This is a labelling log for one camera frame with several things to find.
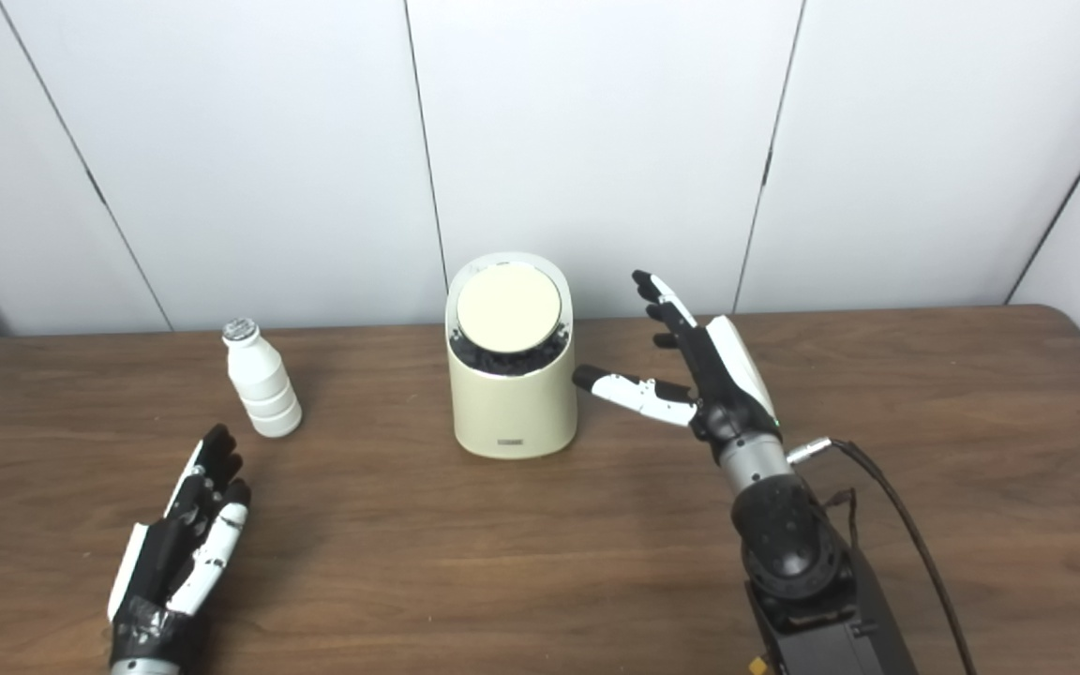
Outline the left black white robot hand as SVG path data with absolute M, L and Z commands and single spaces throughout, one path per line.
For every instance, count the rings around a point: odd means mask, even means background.
M 191 453 L 162 516 L 136 524 L 109 593 L 112 674 L 191 674 L 210 619 L 204 608 L 248 521 L 251 488 L 226 426 Z

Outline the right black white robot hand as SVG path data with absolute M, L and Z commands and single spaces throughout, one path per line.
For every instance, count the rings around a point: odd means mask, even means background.
M 783 440 L 766 384 L 733 321 L 720 315 L 699 324 L 660 276 L 635 270 L 633 280 L 647 315 L 666 327 L 652 342 L 681 354 L 693 384 L 639 379 L 588 364 L 575 368 L 573 384 L 643 417 L 690 428 L 715 450 L 750 436 Z

